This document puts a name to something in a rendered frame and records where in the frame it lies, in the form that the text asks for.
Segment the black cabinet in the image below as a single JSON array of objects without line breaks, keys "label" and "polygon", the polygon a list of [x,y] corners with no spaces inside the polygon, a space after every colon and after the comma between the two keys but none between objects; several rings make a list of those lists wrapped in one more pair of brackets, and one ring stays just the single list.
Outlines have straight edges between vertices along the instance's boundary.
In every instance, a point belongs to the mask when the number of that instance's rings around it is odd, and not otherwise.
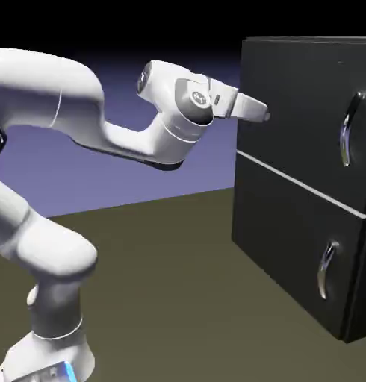
[{"label": "black cabinet", "polygon": [[232,239],[335,338],[366,337],[366,37],[248,37]]}]

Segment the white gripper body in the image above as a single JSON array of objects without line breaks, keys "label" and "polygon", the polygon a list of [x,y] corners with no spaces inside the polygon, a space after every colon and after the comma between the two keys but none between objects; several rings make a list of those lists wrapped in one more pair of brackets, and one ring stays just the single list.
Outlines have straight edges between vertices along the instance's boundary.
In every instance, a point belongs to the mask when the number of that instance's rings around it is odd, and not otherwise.
[{"label": "white gripper body", "polygon": [[238,93],[232,116],[249,122],[263,122],[267,120],[267,105],[248,95]]}]

